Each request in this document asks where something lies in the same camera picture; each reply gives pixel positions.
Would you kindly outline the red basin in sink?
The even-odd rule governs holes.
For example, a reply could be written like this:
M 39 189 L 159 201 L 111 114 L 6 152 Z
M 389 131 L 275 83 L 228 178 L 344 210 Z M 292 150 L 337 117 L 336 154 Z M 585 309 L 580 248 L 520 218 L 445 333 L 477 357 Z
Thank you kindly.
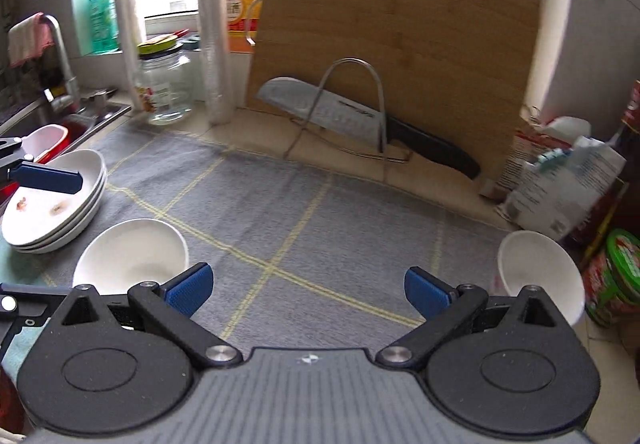
M 42 126 L 35 130 L 26 138 L 22 139 L 22 147 L 25 152 L 32 154 L 36 164 L 44 164 L 45 166 L 58 169 L 79 172 L 84 179 L 81 190 L 73 195 L 78 195 L 80 192 L 90 190 L 93 186 L 93 182 L 89 180 L 89 175 L 85 168 L 78 164 L 75 160 L 68 161 L 65 156 L 62 155 L 62 149 L 70 144 L 70 134 L 64 126 L 58 126 L 57 124 L 49 124 L 48 126 Z M 12 184 L 1 187 L 1 201 L 8 200 L 19 188 L 23 190 L 34 190 L 34 188 L 18 186 Z

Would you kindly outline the glass jar with lid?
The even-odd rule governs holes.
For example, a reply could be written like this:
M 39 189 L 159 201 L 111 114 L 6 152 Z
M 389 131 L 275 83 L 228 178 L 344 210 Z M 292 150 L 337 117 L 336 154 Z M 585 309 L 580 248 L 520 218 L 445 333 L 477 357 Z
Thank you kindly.
M 193 108 L 192 69 L 175 34 L 162 34 L 137 46 L 139 67 L 134 76 L 138 101 L 152 126 L 168 126 L 190 115 Z

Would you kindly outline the white packaged food bag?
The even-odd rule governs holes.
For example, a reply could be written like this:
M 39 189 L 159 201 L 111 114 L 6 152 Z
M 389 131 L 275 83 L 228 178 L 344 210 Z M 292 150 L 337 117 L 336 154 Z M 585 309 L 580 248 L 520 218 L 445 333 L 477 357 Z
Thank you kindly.
M 586 120 L 560 117 L 535 133 L 555 146 L 520 163 L 520 178 L 498 213 L 523 230 L 557 242 L 586 218 L 626 159 L 611 144 L 593 138 Z

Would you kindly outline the green detergent bottle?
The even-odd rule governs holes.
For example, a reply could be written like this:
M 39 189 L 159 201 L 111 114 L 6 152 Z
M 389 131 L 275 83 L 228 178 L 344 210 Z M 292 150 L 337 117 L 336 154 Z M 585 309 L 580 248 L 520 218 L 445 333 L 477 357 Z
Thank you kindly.
M 118 48 L 115 0 L 89 0 L 92 52 L 102 54 Z

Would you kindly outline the white plate with fruit print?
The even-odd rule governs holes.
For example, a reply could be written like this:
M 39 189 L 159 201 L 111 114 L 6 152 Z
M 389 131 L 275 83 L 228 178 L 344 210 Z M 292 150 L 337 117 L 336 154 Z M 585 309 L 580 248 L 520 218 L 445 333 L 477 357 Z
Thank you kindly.
M 103 156 L 93 149 L 78 149 L 47 163 L 56 170 L 79 172 L 81 190 L 74 194 L 19 187 L 13 194 L 1 222 L 4 241 L 16 248 L 49 245 L 66 235 L 93 212 L 106 183 Z

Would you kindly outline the grey checked table mat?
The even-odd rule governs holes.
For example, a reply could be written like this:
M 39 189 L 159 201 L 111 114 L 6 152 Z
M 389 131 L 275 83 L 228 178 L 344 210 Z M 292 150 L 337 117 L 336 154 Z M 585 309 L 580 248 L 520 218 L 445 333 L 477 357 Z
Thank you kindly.
M 378 349 L 415 327 L 404 275 L 417 265 L 488 286 L 504 231 L 387 186 L 126 122 L 91 142 L 107 166 L 98 213 L 43 256 L 3 247 L 6 282 L 67 286 L 108 228 L 160 219 L 209 263 L 215 289 L 196 320 L 254 346 Z

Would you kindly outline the upper stacked white plate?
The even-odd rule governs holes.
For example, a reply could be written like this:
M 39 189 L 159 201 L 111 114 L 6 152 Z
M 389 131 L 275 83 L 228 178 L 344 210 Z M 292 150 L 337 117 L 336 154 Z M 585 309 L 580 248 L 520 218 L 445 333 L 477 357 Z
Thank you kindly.
M 69 228 L 64 228 L 62 233 L 55 235 L 52 242 L 47 242 L 46 244 L 43 242 L 42 244 L 33 247 L 12 246 L 12 249 L 19 253 L 45 254 L 63 248 L 76 239 L 96 216 L 100 208 L 100 202 L 104 194 L 104 190 L 105 187 L 102 187 L 96 195 L 96 198 L 93 199 L 90 207 L 80 216 L 79 220 L 74 221 Z

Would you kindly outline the thin plastic bag roll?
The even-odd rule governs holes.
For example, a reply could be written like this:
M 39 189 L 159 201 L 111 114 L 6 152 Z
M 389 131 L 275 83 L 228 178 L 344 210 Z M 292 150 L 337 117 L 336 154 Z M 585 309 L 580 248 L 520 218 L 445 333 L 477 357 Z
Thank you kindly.
M 114 3 L 119 46 L 124 56 L 127 93 L 131 97 L 132 108 L 141 112 L 142 104 L 134 77 L 139 69 L 138 45 L 146 40 L 145 19 L 137 0 L 115 0 Z

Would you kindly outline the bamboo cutting board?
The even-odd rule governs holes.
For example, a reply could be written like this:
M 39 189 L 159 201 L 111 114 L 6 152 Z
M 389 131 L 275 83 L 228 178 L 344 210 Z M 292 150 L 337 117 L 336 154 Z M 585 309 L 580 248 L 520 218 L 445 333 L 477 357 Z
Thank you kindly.
M 498 178 L 521 118 L 541 0 L 262 0 L 246 104 L 325 83 L 462 148 Z

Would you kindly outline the tall plastic wrap roll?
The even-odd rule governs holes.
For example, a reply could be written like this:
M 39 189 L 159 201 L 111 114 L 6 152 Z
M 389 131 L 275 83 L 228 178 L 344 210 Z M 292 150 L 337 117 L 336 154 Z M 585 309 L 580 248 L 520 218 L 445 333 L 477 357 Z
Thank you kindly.
M 231 121 L 235 111 L 228 38 L 227 0 L 198 0 L 204 100 L 210 124 Z

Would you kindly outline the pink cloth on faucet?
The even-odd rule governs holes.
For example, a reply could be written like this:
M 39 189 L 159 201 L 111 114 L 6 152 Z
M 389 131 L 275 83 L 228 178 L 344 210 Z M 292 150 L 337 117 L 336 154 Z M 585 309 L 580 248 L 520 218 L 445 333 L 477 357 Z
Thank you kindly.
M 12 68 L 36 60 L 53 45 L 51 31 L 43 19 L 43 13 L 36 13 L 9 30 L 9 62 Z

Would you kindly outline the green lid red jar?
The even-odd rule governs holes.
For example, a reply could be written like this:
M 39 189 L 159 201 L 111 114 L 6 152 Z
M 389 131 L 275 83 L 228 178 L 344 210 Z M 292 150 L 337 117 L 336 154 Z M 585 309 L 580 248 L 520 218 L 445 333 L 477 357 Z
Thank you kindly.
M 601 327 L 639 317 L 639 239 L 612 230 L 582 274 L 585 310 Z

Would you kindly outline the steel kitchen faucet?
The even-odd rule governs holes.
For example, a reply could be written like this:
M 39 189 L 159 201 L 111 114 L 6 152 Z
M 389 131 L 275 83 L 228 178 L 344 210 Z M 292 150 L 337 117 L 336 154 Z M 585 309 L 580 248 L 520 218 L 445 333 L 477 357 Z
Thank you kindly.
M 72 66 L 70 66 L 70 58 L 67 55 L 60 24 L 54 16 L 43 12 L 36 13 L 34 19 L 36 20 L 35 45 L 38 80 L 49 107 L 58 116 L 78 112 L 80 108 L 79 83 L 72 71 Z M 64 92 L 60 95 L 54 95 L 51 90 L 52 68 L 47 68 L 47 63 L 41 60 L 47 56 L 48 48 L 54 48 L 58 60 L 58 72 L 61 76 L 58 86 L 64 88 Z

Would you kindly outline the white floral bowl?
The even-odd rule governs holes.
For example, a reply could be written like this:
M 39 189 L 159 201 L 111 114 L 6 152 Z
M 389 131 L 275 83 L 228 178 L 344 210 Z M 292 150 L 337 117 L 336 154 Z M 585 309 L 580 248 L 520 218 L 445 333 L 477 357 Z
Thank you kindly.
M 175 227 L 134 219 L 90 242 L 77 262 L 73 286 L 89 284 L 99 294 L 124 294 L 139 282 L 168 282 L 188 267 L 188 245 Z
M 518 230 L 506 236 L 499 246 L 490 291 L 496 296 L 516 297 L 528 285 L 541 287 L 570 326 L 580 322 L 585 288 L 572 258 L 551 238 Z

